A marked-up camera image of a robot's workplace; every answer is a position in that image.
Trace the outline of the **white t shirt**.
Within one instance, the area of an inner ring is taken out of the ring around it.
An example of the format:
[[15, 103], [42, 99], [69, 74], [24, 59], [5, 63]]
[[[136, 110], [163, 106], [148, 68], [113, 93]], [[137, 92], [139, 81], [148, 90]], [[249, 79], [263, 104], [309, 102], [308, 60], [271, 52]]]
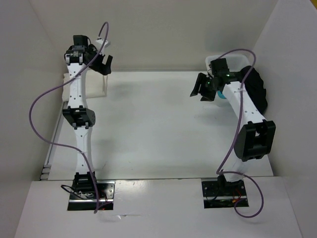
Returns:
[[[64, 74], [64, 83], [70, 80], [69, 73]], [[86, 73], [86, 98], [106, 97], [108, 75], [104, 76], [93, 70]], [[70, 84], [63, 87], [62, 101], [68, 102], [70, 96]]]

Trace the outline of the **black t shirt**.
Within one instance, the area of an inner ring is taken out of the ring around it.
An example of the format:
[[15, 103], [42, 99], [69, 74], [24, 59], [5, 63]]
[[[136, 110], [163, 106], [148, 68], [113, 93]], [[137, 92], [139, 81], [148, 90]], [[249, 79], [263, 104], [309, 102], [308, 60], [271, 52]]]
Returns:
[[244, 88], [247, 90], [247, 93], [256, 106], [257, 110], [261, 114], [264, 114], [268, 107], [266, 100], [266, 89], [264, 88], [264, 81], [254, 68], [248, 74], [244, 82]]

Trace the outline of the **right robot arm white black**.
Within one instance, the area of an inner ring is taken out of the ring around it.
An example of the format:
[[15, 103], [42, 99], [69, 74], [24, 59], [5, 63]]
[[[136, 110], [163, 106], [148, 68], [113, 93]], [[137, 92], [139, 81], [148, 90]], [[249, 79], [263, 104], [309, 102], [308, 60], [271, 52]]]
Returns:
[[207, 73], [199, 73], [191, 96], [201, 101], [224, 97], [238, 118], [238, 125], [229, 153], [236, 159], [231, 168], [221, 162], [217, 169], [219, 193], [228, 195], [247, 172], [251, 161], [271, 152], [276, 125], [264, 117], [267, 109], [266, 89], [260, 74], [245, 65], [243, 55], [206, 58]]

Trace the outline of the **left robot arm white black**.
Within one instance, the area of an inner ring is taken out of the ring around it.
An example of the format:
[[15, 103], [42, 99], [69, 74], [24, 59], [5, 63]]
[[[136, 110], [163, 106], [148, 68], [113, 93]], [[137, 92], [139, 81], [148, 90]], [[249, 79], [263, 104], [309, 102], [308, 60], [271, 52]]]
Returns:
[[69, 99], [62, 114], [74, 130], [76, 138], [77, 164], [72, 190], [82, 199], [97, 199], [95, 170], [92, 165], [91, 136], [96, 123], [96, 114], [88, 108], [86, 100], [86, 75], [89, 69], [106, 76], [111, 73], [113, 57], [105, 57], [107, 39], [98, 38], [95, 44], [89, 43], [84, 35], [75, 35], [73, 45], [66, 51], [64, 58], [69, 73]]

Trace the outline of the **cyan t shirt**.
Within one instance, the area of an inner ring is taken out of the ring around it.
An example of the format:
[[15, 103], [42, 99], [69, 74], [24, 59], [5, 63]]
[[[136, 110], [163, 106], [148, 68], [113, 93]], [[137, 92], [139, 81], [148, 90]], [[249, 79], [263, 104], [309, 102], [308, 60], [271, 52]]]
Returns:
[[217, 91], [217, 95], [218, 95], [219, 98], [221, 98], [221, 99], [226, 99], [226, 97], [225, 97], [220, 91]]

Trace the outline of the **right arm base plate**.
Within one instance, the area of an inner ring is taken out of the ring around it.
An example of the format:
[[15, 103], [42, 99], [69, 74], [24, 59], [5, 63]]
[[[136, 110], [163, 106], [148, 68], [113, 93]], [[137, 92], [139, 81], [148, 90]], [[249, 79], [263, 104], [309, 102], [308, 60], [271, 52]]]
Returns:
[[246, 189], [242, 180], [234, 182], [232, 186], [220, 188], [219, 182], [212, 180], [202, 180], [202, 193], [204, 208], [233, 208], [248, 207]]

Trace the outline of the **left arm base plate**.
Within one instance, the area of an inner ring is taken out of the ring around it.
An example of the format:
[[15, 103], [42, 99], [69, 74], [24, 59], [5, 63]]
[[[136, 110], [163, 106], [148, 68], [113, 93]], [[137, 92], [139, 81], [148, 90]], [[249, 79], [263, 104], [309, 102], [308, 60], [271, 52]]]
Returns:
[[115, 181], [100, 181], [97, 183], [99, 204], [93, 186], [79, 188], [75, 185], [62, 185], [69, 193], [68, 211], [100, 211], [113, 210]]

